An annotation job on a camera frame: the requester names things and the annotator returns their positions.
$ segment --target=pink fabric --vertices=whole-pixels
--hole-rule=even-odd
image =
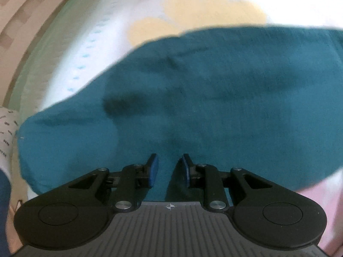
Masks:
[[[328,223],[318,246],[329,256],[342,257],[343,170],[298,193],[317,202],[326,213]]]

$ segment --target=beige wall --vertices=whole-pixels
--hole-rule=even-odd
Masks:
[[[0,0],[0,105],[32,48],[68,0]]]

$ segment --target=dark blue fabric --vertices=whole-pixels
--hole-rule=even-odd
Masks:
[[[170,180],[189,153],[222,171],[241,166],[292,190],[308,187],[342,165],[342,46],[342,31],[278,27],[145,44],[23,123],[23,178],[40,194],[157,153],[146,200],[164,200],[167,189],[185,199]]]
[[[11,184],[4,172],[0,170],[0,257],[10,256],[6,237],[6,220],[10,197]]]

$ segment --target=crosshair marking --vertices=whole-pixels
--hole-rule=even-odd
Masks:
[[[166,206],[167,209],[172,210],[173,208],[175,208],[175,206],[173,204],[169,204]]]

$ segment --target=blue gripper pad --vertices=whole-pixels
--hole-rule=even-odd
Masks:
[[[150,177],[149,177],[150,187],[153,187],[155,185],[157,171],[158,171],[158,156],[155,155],[155,158],[152,160],[152,163],[150,166]]]
[[[189,187],[190,186],[189,168],[188,168],[187,161],[186,161],[184,155],[182,155],[181,159],[182,159],[182,163],[183,163],[183,166],[185,169],[185,185],[186,185],[186,187]]]

